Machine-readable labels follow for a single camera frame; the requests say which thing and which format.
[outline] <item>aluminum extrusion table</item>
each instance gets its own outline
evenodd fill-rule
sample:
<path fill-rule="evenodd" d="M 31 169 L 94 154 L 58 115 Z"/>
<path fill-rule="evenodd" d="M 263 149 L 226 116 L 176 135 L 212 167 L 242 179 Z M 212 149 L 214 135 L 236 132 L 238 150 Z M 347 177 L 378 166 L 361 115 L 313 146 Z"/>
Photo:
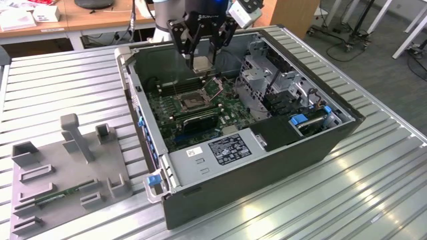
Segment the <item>aluminum extrusion table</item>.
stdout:
<path fill-rule="evenodd" d="M 0 95 L 0 240 L 10 235 L 12 142 L 58 141 L 66 113 L 79 115 L 82 133 L 100 123 L 118 128 L 134 195 L 32 239 L 427 238 L 426 137 L 286 29 L 266 30 L 367 116 L 325 160 L 167 230 L 162 205 L 144 192 L 148 169 L 115 48 L 15 58 L 4 67 Z"/>

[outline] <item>warning label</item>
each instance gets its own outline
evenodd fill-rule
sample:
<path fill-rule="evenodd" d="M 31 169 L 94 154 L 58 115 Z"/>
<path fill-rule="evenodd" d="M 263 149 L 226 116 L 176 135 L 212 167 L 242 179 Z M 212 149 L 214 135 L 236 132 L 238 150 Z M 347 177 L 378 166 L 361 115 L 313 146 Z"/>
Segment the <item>warning label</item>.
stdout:
<path fill-rule="evenodd" d="M 230 164 L 253 154 L 239 134 L 211 142 L 208 146 L 220 165 Z"/>

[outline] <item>wooden desk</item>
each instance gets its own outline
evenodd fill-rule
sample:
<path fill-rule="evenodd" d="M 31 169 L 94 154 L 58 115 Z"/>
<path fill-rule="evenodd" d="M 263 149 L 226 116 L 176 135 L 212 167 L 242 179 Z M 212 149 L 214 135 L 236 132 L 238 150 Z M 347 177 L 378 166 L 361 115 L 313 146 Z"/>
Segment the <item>wooden desk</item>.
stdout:
<path fill-rule="evenodd" d="M 66 11 L 68 18 L 70 31 L 88 30 L 99 28 L 110 28 L 127 26 L 131 20 L 131 0 L 115 0 L 112 8 L 96 10 L 90 14 L 91 10 L 79 7 L 75 0 L 62 0 L 66 3 Z M 136 9 L 136 24 L 154 23 L 151 18 L 144 18 Z"/>
<path fill-rule="evenodd" d="M 67 35 L 74 50 L 83 50 L 82 36 L 126 31 L 131 20 L 132 0 L 115 0 L 112 8 L 96 10 L 84 9 L 75 0 L 64 1 L 68 21 Z M 136 9 L 135 29 L 148 29 L 156 26 L 154 19 L 144 18 Z"/>
<path fill-rule="evenodd" d="M 68 22 L 66 15 L 66 3 L 63 0 L 55 4 L 59 8 L 59 22 L 36 22 L 38 26 L 11 31 L 0 30 L 0 45 L 32 42 L 47 39 L 67 38 Z"/>
<path fill-rule="evenodd" d="M 0 45 L 68 38 L 74 50 L 83 50 L 82 36 L 127 30 L 131 20 L 132 0 L 115 0 L 112 8 L 91 10 L 75 5 L 75 0 L 59 0 L 59 22 L 38 22 L 38 26 L 0 31 Z M 144 18 L 136 9 L 135 29 L 154 28 L 155 21 Z"/>

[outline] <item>floor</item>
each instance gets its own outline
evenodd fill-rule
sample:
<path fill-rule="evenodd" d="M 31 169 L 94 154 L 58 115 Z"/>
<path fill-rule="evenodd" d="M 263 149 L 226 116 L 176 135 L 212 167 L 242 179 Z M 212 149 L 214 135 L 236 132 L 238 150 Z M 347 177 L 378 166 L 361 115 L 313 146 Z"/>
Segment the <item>floor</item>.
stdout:
<path fill-rule="evenodd" d="M 347 3 L 351 0 L 343 0 L 339 12 L 330 28 L 339 22 Z M 329 11 L 333 8 L 335 0 L 322 0 L 322 7 Z M 355 27 L 359 15 L 365 9 L 365 3 L 361 2 L 353 14 L 350 25 Z M 367 30 L 379 9 L 373 8 L 369 12 L 362 29 Z M 427 135 L 427 82 L 423 81 L 407 66 L 409 55 L 403 53 L 399 59 L 393 59 L 393 54 L 409 35 L 403 32 L 410 22 L 394 15 L 387 14 L 371 34 L 373 43 L 365 53 L 350 62 L 339 62 L 327 56 L 327 49 L 333 44 L 341 42 L 321 32 L 314 36 L 307 36 L 305 41 L 309 45 L 331 61 L 333 64 L 367 89 L 367 91 L 406 119 L 410 124 Z M 415 43 L 422 43 L 427 38 L 421 33 Z M 362 48 L 354 49 L 346 53 L 345 48 L 331 49 L 331 55 L 338 59 L 350 59 L 359 53 Z M 411 66 L 419 75 L 426 76 L 426 71 L 417 66 L 411 60 Z"/>

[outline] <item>white label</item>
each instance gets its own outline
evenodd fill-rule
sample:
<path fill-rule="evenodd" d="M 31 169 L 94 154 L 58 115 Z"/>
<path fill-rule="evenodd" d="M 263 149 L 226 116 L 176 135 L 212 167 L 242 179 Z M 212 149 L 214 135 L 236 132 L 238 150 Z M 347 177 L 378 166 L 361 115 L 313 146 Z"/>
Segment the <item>white label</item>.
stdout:
<path fill-rule="evenodd" d="M 196 156 L 200 153 L 203 153 L 203 151 L 202 151 L 202 147 L 199 147 L 199 146 L 187 150 L 188 157 Z"/>
<path fill-rule="evenodd" d="M 58 31 L 64 31 L 66 29 L 62 27 L 62 28 L 50 28 L 50 29 L 42 29 L 40 31 L 43 33 L 47 33 L 47 32 L 58 32 Z"/>

